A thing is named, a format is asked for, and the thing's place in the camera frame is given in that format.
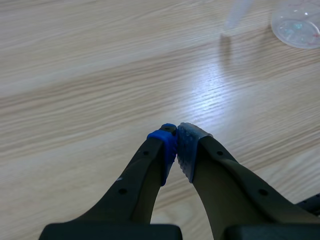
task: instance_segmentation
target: screw hole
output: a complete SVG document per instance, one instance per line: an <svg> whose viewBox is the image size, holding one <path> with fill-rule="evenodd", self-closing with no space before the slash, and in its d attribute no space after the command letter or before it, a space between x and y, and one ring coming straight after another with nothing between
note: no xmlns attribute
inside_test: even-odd
<svg viewBox="0 0 320 240"><path fill-rule="evenodd" d="M264 189L259 189L258 191L262 196L267 196L269 193Z"/></svg>
<svg viewBox="0 0 320 240"><path fill-rule="evenodd" d="M118 191L121 195L124 195L124 194L126 194L128 191L127 191L127 189L125 189L125 188L121 188L121 189L119 189L119 191Z"/></svg>

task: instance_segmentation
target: blue gripper pad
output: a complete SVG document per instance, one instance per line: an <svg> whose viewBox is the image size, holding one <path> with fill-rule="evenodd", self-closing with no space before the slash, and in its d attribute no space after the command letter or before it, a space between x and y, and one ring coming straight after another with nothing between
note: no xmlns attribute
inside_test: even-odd
<svg viewBox="0 0 320 240"><path fill-rule="evenodd" d="M191 123L182 122L178 126L178 163L190 183L194 178L198 141L206 136L212 137L210 133Z"/></svg>
<svg viewBox="0 0 320 240"><path fill-rule="evenodd" d="M166 123L161 126L164 127L174 127L177 129L176 125L171 123ZM174 163L176 156L177 156L177 147L178 147L178 130L176 131L175 135L172 135L170 132L164 130L156 130L150 133L147 136L148 138L156 138L163 141L164 144L164 171L162 176L161 186L166 184L167 177L169 175L170 169L172 164Z"/></svg>

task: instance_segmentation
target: transparent container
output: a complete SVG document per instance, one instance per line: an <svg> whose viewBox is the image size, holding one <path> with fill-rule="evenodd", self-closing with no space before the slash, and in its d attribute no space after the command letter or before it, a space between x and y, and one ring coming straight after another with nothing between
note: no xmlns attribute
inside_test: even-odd
<svg viewBox="0 0 320 240"><path fill-rule="evenodd" d="M296 48L320 47L320 0L282 1L272 14L272 31Z"/></svg>

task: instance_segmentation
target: plastic cup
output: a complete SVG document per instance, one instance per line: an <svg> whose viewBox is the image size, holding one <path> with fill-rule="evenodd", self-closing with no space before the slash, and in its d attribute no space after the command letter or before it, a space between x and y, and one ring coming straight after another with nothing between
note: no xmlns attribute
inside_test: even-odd
<svg viewBox="0 0 320 240"><path fill-rule="evenodd" d="M320 0L281 2L272 14L272 31L285 44L296 48L320 47Z"/></svg>

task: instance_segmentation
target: wooden table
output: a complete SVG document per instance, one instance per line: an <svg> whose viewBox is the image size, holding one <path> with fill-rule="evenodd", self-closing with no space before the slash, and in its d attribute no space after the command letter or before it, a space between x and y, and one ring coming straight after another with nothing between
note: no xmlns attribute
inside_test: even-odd
<svg viewBox="0 0 320 240"><path fill-rule="evenodd" d="M147 134L194 123L298 202L320 192L320 52L272 33L275 1L0 1L0 239L93 206ZM212 239L179 165L154 223Z"/></svg>

